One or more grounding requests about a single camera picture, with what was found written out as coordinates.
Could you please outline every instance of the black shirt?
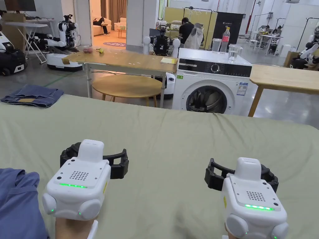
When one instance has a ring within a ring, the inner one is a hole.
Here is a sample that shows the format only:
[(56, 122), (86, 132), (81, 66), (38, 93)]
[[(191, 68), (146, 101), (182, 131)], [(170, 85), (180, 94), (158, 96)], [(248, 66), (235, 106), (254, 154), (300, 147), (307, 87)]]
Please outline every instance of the black shirt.
[(185, 44), (193, 28), (194, 28), (194, 24), (192, 24), (191, 22), (185, 23), (184, 25), (180, 26), (179, 33), (182, 34), (182, 39), (181, 39), (182, 44)]

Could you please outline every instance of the person lying on sofa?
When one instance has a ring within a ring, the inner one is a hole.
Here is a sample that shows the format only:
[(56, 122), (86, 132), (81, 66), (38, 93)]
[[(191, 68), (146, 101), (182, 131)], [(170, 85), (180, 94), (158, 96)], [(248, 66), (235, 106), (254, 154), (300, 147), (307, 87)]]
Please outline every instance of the person lying on sofa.
[(108, 33), (108, 29), (106, 28), (106, 26), (102, 26), (102, 23), (104, 23), (104, 18), (101, 18), (100, 20), (97, 20), (96, 18), (93, 19), (93, 25), (103, 27), (104, 34), (109, 36), (110, 34)]

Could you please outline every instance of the washing machine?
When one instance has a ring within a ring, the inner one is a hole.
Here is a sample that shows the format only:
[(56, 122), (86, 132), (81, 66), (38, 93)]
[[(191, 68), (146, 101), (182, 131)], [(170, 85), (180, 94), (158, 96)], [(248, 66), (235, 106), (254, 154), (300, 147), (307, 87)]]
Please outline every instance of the washing machine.
[(172, 109), (238, 115), (251, 69), (240, 56), (180, 48)]

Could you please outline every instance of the green led light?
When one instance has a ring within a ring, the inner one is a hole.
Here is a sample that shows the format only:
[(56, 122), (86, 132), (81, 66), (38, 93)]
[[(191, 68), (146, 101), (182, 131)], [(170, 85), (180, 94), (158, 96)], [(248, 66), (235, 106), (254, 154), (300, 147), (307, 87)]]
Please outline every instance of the green led light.
[(85, 186), (80, 186), (80, 185), (73, 185), (73, 184), (60, 184), (62, 186), (69, 186), (69, 187), (75, 187), (75, 188), (87, 188)]
[(255, 205), (249, 205), (249, 204), (245, 204), (245, 207), (253, 207), (253, 208), (262, 209), (262, 210), (268, 210), (268, 211), (274, 211), (275, 210), (275, 209), (270, 208), (270, 207), (255, 206)]

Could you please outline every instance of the control knob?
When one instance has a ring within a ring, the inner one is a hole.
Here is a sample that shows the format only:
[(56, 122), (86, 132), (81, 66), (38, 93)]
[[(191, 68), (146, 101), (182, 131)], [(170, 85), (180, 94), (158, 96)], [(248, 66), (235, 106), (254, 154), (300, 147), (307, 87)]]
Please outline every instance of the control knob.
[(213, 64), (213, 65), (211, 66), (211, 72), (212, 72), (212, 73), (217, 73), (217, 72), (219, 72), (219, 65)]

